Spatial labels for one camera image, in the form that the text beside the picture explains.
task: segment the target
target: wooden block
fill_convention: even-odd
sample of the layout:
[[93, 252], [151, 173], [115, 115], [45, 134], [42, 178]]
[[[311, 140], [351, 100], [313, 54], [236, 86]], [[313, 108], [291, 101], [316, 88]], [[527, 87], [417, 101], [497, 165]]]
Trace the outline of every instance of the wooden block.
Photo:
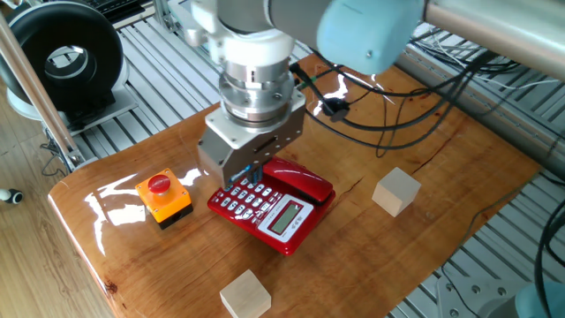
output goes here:
[[271, 307], [271, 295], [250, 269], [222, 289], [220, 297], [234, 318], [257, 318]]
[[396, 217], [414, 201], [421, 184], [400, 168], [394, 168], [374, 189], [373, 201]]

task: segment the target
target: telephone button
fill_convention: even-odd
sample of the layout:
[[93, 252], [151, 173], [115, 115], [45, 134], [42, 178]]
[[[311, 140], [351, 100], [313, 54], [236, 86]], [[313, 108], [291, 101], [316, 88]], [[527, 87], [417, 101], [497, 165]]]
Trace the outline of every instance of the telephone button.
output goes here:
[[228, 203], [230, 203], [230, 201], [231, 201], [230, 198], [225, 198], [225, 199], [223, 199], [222, 206], [223, 206], [223, 207], [228, 206]]
[[243, 205], [243, 204], [240, 205], [239, 207], [237, 207], [236, 215], [239, 216], [244, 210], [245, 210], [245, 205]]
[[237, 206], [237, 201], [233, 201], [231, 202], [230, 206], [228, 207], [229, 211], [232, 211], [234, 208], [236, 208]]
[[253, 207], [257, 208], [262, 202], [263, 202], [263, 199], [261, 199], [261, 198], [255, 199], [255, 201], [253, 202]]
[[261, 206], [261, 211], [267, 211], [270, 206], [271, 205], [266, 202], [263, 203], [263, 205]]
[[239, 186], [236, 186], [236, 188], [231, 192], [231, 195], [237, 195], [239, 191], [241, 191], [241, 188]]
[[249, 220], [249, 218], [253, 215], [253, 211], [248, 208], [245, 213], [242, 215], [244, 220]]
[[255, 194], [251, 193], [251, 194], [249, 194], [249, 196], [245, 199], [245, 203], [251, 203], [251, 201], [253, 201], [253, 199], [255, 199]]
[[247, 190], [242, 191], [237, 198], [242, 200], [248, 194]]

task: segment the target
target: emergency stop button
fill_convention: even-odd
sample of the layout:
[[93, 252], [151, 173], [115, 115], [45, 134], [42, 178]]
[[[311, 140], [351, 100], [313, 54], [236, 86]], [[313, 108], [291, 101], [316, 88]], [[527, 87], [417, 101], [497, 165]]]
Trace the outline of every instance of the emergency stop button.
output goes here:
[[170, 188], [170, 179], [164, 175], [156, 175], [149, 179], [147, 183], [149, 191], [154, 194], [166, 193]]

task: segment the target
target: wooden table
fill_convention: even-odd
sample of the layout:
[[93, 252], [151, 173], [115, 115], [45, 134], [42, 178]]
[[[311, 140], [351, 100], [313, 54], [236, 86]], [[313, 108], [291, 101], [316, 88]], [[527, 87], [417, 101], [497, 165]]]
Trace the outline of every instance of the wooden table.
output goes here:
[[[326, 70], [315, 57], [301, 64], [312, 75]], [[396, 68], [363, 79], [396, 92], [421, 87]], [[327, 97], [348, 101], [364, 93], [335, 74], [316, 84]], [[308, 109], [317, 112], [312, 92], [305, 93]], [[400, 121], [423, 113], [438, 99], [410, 99]], [[387, 102], [388, 125], [400, 101]], [[425, 141], [382, 159], [307, 118], [304, 135], [280, 156], [329, 180], [337, 196], [297, 252], [284, 257], [207, 208], [218, 185], [199, 167], [196, 143], [211, 109], [73, 172], [49, 194], [116, 316], [229, 317], [219, 291], [251, 269], [273, 297], [266, 317], [382, 317], [449, 257], [475, 213], [539, 168], [458, 110]], [[416, 139], [442, 112], [398, 132], [394, 143]], [[349, 118], [382, 125], [383, 100], [368, 95], [352, 106]], [[332, 125], [366, 141], [379, 138], [378, 133]], [[422, 187], [413, 204], [394, 218], [371, 196], [396, 166]], [[161, 231], [143, 212], [134, 186], [165, 167], [189, 190], [194, 212]], [[493, 213], [479, 218], [475, 230]]]

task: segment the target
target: telephone handset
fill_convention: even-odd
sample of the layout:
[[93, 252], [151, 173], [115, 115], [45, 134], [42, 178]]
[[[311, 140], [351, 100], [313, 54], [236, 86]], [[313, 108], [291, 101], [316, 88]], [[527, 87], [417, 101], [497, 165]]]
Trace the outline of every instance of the telephone handset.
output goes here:
[[281, 254], [293, 254], [335, 198], [332, 184], [305, 167], [274, 157], [256, 185], [243, 177], [219, 189], [208, 207]]

